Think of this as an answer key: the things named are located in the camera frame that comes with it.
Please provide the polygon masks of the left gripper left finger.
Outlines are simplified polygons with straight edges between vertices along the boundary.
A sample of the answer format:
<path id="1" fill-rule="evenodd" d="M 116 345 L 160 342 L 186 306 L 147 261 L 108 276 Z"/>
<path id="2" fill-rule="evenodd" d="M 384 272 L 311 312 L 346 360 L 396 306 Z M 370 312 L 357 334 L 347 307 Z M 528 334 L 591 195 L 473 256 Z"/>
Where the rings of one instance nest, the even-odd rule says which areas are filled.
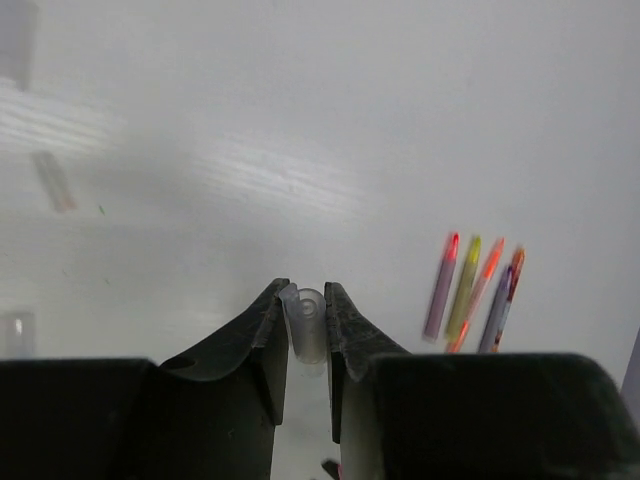
<path id="1" fill-rule="evenodd" d="M 1 365 L 5 479 L 266 479 L 288 343 L 277 278 L 187 350 Z"/>

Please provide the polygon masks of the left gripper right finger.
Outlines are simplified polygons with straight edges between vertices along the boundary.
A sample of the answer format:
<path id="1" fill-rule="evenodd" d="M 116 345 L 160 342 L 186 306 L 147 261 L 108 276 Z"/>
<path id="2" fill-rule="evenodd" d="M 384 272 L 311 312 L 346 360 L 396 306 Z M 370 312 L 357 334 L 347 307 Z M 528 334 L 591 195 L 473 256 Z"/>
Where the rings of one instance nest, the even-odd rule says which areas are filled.
<path id="1" fill-rule="evenodd" d="M 345 479 L 635 479 L 639 434 L 609 375 L 570 353 L 412 354 L 344 287 L 327 303 Z"/>

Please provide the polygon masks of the yellow highlighter pen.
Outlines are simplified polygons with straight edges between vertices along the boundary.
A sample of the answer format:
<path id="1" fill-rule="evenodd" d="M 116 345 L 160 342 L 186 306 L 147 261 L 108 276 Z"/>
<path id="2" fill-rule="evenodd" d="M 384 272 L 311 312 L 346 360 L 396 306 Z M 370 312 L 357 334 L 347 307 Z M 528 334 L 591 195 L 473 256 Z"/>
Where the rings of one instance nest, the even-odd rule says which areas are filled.
<path id="1" fill-rule="evenodd" d="M 469 299 L 478 268 L 479 257 L 481 253 L 482 240 L 478 235 L 474 235 L 466 252 L 462 272 L 451 307 L 449 320 L 445 330 L 445 339 L 448 343 L 454 343 L 459 337 L 462 323 L 467 313 Z"/>

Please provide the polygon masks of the purple highlighter pen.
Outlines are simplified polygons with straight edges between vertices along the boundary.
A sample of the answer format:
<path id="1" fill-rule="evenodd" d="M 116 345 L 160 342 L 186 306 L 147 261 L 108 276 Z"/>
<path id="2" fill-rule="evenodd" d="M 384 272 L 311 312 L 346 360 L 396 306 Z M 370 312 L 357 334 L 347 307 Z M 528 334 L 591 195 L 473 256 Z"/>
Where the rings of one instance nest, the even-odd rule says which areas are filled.
<path id="1" fill-rule="evenodd" d="M 478 353 L 488 353 L 491 351 L 509 294 L 511 277 L 512 266 L 507 265 L 502 271 L 495 290 L 493 301 L 479 343 Z"/>

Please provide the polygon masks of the clear small pen cap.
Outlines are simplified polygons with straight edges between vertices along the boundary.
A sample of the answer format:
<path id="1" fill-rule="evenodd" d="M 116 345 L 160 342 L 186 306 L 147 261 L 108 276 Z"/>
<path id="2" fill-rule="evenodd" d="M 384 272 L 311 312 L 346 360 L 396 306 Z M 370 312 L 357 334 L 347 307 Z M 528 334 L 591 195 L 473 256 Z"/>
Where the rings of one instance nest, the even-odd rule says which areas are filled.
<path id="1" fill-rule="evenodd" d="M 278 297 L 284 310 L 295 358 L 304 365 L 307 376 L 321 376 L 327 357 L 324 296 L 315 289 L 299 289 L 295 283 L 289 283 L 279 292 Z"/>

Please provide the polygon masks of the red orange highlighter pen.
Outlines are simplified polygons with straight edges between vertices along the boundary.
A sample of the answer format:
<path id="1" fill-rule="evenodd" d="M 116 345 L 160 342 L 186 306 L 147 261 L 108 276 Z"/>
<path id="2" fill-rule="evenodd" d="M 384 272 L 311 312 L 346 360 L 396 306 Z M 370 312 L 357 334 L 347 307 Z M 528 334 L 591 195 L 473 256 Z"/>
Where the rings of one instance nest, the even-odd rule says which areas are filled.
<path id="1" fill-rule="evenodd" d="M 503 314 L 498 324 L 498 330 L 496 336 L 494 338 L 494 343 L 492 347 L 493 352 L 499 351 L 500 342 L 505 330 L 506 322 L 509 315 L 509 310 L 511 308 L 515 292 L 517 289 L 517 285 L 520 279 L 520 275 L 523 269 L 524 261 L 525 261 L 526 251 L 522 245 L 517 245 L 512 256 L 511 260 L 511 280 L 509 283 L 508 295 L 506 298 L 506 303 L 504 306 Z"/>

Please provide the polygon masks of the pink pen cap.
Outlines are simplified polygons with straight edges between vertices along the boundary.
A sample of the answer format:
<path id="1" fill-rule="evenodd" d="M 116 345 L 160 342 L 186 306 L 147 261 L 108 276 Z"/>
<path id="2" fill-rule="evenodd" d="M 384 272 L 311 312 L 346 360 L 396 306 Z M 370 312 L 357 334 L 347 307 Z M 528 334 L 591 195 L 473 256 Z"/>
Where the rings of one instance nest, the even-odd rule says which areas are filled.
<path id="1" fill-rule="evenodd" d="M 75 210 L 76 202 L 56 157 L 49 151 L 41 150 L 32 153 L 31 159 L 53 209 L 59 213 Z"/>

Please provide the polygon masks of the purple pen cap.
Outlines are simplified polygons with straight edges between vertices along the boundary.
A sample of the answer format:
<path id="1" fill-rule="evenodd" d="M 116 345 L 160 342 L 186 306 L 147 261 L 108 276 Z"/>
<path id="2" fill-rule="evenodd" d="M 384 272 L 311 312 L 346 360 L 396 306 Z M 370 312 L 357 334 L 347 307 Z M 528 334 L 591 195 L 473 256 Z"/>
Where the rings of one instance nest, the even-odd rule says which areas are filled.
<path id="1" fill-rule="evenodd" d="M 30 84 L 37 17 L 34 1 L 1 0 L 1 77 L 21 91 Z"/>

